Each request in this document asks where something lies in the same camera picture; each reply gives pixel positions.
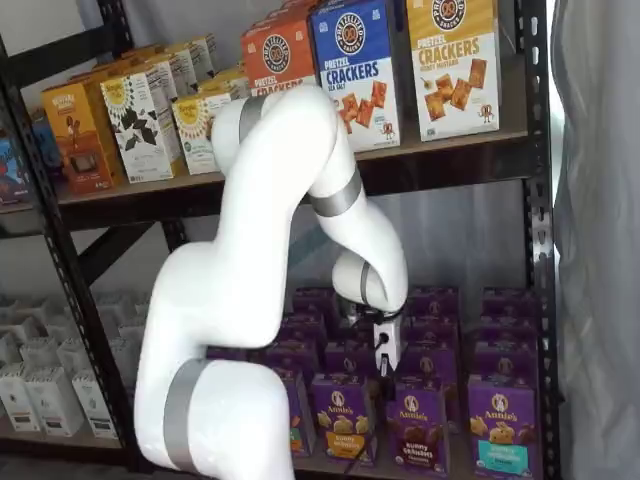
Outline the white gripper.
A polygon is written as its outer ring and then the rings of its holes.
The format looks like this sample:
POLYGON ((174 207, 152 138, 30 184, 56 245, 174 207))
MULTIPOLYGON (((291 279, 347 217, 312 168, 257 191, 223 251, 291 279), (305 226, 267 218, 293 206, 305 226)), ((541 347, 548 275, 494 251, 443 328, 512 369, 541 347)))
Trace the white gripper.
POLYGON ((385 401, 396 397, 395 370, 402 355, 401 319, 384 318, 374 325, 374 347, 381 396, 385 401))

